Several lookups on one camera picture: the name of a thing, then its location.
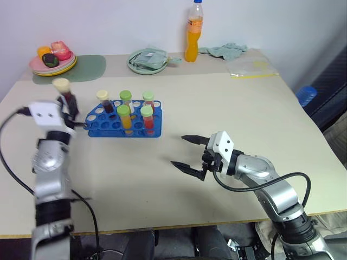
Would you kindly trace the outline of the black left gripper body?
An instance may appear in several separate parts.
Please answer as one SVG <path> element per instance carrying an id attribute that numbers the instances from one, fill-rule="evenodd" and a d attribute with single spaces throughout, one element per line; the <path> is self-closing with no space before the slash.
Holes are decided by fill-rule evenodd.
<path id="1" fill-rule="evenodd" d="M 71 112 L 64 112 L 64 108 L 61 108 L 62 118 L 64 119 L 65 125 L 71 129 L 75 129 L 75 119 L 78 111 L 73 108 Z"/>

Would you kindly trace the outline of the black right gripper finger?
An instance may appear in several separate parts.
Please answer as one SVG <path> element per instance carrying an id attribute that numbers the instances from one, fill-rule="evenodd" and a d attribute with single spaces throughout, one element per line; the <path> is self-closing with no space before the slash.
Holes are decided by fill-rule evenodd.
<path id="1" fill-rule="evenodd" d="M 205 166 L 203 166 L 201 170 L 196 170 L 194 168 L 191 168 L 190 165 L 184 164 L 182 162 L 171 161 L 171 163 L 174 165 L 174 167 L 178 168 L 183 173 L 196 177 L 201 181 L 205 180 L 205 175 L 207 173 L 207 169 Z"/>
<path id="2" fill-rule="evenodd" d="M 207 145 L 209 143 L 210 138 L 203 137 L 200 135 L 183 135 L 181 138 L 185 141 L 188 141 L 192 144 L 197 145 Z"/>

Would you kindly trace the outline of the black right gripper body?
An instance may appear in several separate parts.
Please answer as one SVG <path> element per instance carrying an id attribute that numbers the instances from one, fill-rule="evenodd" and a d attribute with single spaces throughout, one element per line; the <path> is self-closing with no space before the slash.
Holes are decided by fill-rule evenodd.
<path id="1" fill-rule="evenodd" d="M 201 144 L 205 146 L 202 155 L 202 174 L 206 174 L 207 171 L 221 172 L 223 166 L 222 157 L 219 154 L 215 154 L 212 149 L 208 148 L 208 140 L 202 140 Z"/>

